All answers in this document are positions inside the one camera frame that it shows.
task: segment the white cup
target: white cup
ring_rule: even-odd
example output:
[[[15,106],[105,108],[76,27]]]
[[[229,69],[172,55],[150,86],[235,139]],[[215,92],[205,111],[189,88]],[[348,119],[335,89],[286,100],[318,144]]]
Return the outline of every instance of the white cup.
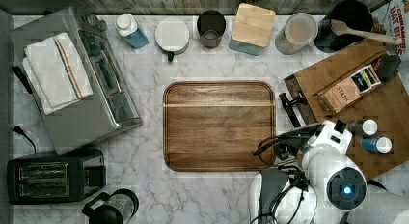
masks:
[[[168,18],[157,25],[155,38],[157,44],[167,52],[168,61],[172,62],[174,55],[184,52],[189,45],[189,30],[180,19]]]

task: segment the canister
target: canister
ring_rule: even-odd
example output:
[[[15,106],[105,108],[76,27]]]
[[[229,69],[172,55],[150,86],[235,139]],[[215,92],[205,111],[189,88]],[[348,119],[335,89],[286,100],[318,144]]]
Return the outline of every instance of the canister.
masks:
[[[355,134],[373,135],[378,130],[378,124],[374,120],[355,120],[346,128]]]
[[[294,54],[313,42],[317,33],[318,25],[312,16],[304,13],[294,14],[277,34],[277,50],[285,55]]]
[[[365,137],[362,146],[373,152],[387,153],[392,148],[392,141],[387,137]]]
[[[270,43],[276,13],[249,4],[240,4],[229,48],[258,56]]]

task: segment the small box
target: small box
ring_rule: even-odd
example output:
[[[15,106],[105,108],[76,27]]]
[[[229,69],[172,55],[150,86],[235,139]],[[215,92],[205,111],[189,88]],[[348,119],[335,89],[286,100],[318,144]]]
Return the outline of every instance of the small box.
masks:
[[[317,93],[317,100],[324,110],[336,114],[380,84],[373,66],[367,65],[325,87]]]
[[[275,18],[274,11],[240,4],[229,48],[251,55],[260,55],[270,43]]]

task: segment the black cable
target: black cable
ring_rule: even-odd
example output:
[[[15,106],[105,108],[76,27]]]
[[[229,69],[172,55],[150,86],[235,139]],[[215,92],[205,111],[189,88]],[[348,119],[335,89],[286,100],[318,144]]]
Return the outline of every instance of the black cable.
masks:
[[[34,148],[34,154],[37,154],[36,145],[35,145],[34,142],[26,135],[26,133],[24,132],[23,129],[21,129],[20,126],[15,126],[15,127],[13,128],[13,131],[14,131],[15,133],[19,134],[19,135],[24,136],[28,141],[30,141],[31,145],[33,145],[33,148]]]
[[[301,197],[300,197],[300,200],[298,200],[297,208],[295,209],[294,214],[292,215],[291,219],[289,219],[289,221],[287,222],[287,224],[290,224],[290,223],[292,222],[292,220],[294,219],[295,215],[296,215],[297,212],[298,212],[298,209],[300,209],[301,201],[303,201],[303,200],[304,200],[304,190],[301,190]]]
[[[271,146],[275,145],[276,143],[280,142],[281,140],[286,140],[286,139],[291,139],[291,138],[299,138],[299,139],[310,139],[311,136],[304,136],[304,135],[279,135],[279,136],[274,136],[274,137],[268,137],[261,142],[259,142],[259,145],[257,146],[257,149],[255,152],[253,152],[253,156],[257,156],[262,154],[264,151],[266,151],[268,148]],[[263,145],[265,142],[272,140],[270,143]]]
[[[273,208],[273,210],[271,211],[271,216],[273,217],[273,220],[275,220],[275,221],[277,221],[277,220],[276,220],[276,217],[275,217],[277,208],[278,208],[280,202],[281,202],[281,201],[283,200],[283,198],[286,196],[286,194],[287,194],[293,187],[298,186],[298,185],[302,185],[303,183],[306,182],[306,181],[304,181],[304,179],[305,179],[304,173],[303,173],[298,167],[296,167],[296,166],[294,166],[294,165],[280,166],[280,167],[279,167],[279,170],[282,170],[282,169],[295,169],[295,170],[296,170],[296,171],[295,171],[296,173],[294,174],[294,182],[289,186],[288,189],[286,189],[286,190],[283,192],[282,196],[280,196],[280,198],[277,200],[276,204],[273,205],[274,208]]]
[[[255,222],[257,219],[259,219],[259,218],[261,218],[261,217],[269,216],[269,215],[270,215],[270,212],[269,212],[269,213],[260,214],[259,216],[253,218],[253,220],[250,222],[250,224],[253,224],[253,222]]]

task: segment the container lid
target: container lid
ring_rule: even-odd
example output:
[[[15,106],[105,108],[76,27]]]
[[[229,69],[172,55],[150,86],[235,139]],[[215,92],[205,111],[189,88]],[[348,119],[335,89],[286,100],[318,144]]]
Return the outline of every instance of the container lid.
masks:
[[[314,41],[318,34],[318,25],[312,16],[305,13],[294,14],[286,22],[286,39],[298,46],[305,46]]]
[[[123,14],[118,16],[116,22],[117,30],[121,36],[128,36],[138,29],[138,24],[132,14]]]
[[[362,130],[366,135],[373,135],[378,131],[378,124],[374,120],[365,120],[362,124]]]
[[[276,13],[254,5],[238,6],[232,39],[258,47],[266,47],[270,42]]]
[[[89,224],[123,224],[123,216],[120,211],[111,206],[102,205],[95,209],[94,215],[90,216]]]
[[[381,137],[376,141],[376,148],[379,152],[385,154],[392,148],[392,141],[387,137]]]
[[[159,46],[170,52],[182,50],[189,43],[189,29],[178,18],[161,21],[154,35]]]

